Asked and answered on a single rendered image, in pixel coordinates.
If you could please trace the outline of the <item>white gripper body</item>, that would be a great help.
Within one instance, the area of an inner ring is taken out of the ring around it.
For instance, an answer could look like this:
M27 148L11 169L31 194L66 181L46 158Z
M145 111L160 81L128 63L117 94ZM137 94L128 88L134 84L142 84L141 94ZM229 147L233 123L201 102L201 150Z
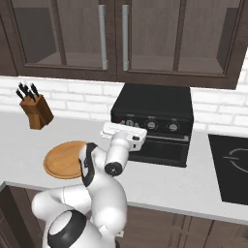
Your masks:
M142 129L142 128L106 122L103 126L102 131L101 131L101 136L103 138L110 139L115 133L118 133L121 131L126 132L131 137L135 136L135 137L139 137L141 139L144 139L147 135L147 131L145 129Z

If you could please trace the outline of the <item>black toaster oven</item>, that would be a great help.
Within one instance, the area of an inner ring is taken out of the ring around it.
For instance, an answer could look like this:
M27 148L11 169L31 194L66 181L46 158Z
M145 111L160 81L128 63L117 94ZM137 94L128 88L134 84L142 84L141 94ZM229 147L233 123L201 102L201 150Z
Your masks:
M147 138L191 141L194 114L190 88L126 83L110 111L110 120L123 125L133 120L134 127L147 130ZM154 130L147 128L148 121L156 123ZM170 131L171 123L178 125L177 131Z

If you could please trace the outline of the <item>toaster oven glass door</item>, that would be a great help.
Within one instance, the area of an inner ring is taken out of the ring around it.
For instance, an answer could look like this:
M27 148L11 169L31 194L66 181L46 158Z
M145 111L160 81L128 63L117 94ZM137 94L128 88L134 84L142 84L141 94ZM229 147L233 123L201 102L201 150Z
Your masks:
M186 168L190 142L183 139L146 138L140 151L129 154L129 160Z

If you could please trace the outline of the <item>dark wood glass cupboard door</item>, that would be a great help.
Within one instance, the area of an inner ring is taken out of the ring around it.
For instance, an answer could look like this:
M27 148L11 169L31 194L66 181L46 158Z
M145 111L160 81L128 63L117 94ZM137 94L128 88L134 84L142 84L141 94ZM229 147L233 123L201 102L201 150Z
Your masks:
M117 79L235 89L248 49L248 0L114 0ZM122 5L129 5L123 71Z
M108 69L103 70L99 5L106 6ZM0 0L20 76L116 81L114 0Z

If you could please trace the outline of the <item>dark wood narrow cupboard door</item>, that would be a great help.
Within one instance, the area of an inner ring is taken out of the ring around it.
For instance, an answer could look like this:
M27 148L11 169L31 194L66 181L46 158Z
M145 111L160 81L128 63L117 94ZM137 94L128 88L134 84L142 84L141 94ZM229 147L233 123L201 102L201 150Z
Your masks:
M12 53L10 50L9 42L7 39L6 31L4 28L2 17L0 16L0 76L17 76L16 66Z

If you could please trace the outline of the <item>round wooden cutting board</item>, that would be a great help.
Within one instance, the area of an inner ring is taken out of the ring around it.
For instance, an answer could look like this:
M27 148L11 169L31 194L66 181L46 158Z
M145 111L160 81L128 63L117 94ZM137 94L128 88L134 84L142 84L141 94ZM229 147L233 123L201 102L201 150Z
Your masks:
M45 171L58 179L81 177L78 153L84 146L84 141L73 140L53 147L44 158Z

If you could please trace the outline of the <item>brown wooden knife block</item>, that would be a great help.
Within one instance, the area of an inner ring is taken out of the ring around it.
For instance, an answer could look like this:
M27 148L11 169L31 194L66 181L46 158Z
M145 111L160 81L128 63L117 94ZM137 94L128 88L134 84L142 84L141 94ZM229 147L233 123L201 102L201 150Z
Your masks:
M27 115L31 129L41 130L53 119L53 114L43 95L35 97L35 101L30 97L25 97L19 105Z

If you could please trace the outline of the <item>black hob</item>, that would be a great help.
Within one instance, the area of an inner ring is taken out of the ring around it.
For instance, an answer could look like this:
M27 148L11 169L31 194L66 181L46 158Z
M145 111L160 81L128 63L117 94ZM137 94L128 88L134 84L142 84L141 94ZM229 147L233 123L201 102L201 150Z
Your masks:
M248 138L208 139L222 201L248 205Z

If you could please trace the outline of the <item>dark wood base cupboard front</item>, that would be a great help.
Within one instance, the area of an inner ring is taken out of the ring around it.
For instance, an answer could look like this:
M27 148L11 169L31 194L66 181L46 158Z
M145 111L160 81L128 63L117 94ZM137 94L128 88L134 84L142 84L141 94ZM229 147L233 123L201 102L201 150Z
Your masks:
M248 226L128 207L120 248L248 248Z

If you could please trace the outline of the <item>dark wood base cupboard side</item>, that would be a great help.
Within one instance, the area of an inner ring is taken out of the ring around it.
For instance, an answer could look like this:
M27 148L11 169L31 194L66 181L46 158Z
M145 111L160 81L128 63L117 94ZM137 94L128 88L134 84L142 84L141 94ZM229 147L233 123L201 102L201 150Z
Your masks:
M0 186L0 248L42 248L45 222L32 212L39 190Z

